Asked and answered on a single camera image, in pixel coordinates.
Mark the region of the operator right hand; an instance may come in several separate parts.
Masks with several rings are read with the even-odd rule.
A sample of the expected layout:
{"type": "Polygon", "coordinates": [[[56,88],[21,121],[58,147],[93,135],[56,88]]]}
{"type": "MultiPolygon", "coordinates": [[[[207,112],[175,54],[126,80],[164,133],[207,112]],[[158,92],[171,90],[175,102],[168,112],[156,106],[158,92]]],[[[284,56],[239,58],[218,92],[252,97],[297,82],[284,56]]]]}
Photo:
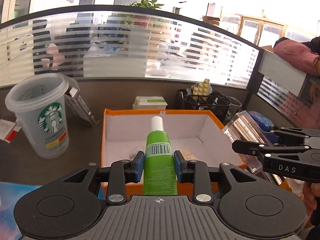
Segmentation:
{"type": "Polygon", "coordinates": [[[307,215],[310,217],[317,209],[317,197],[320,197],[320,183],[304,182],[303,185],[303,202],[306,206],[307,215]]]}

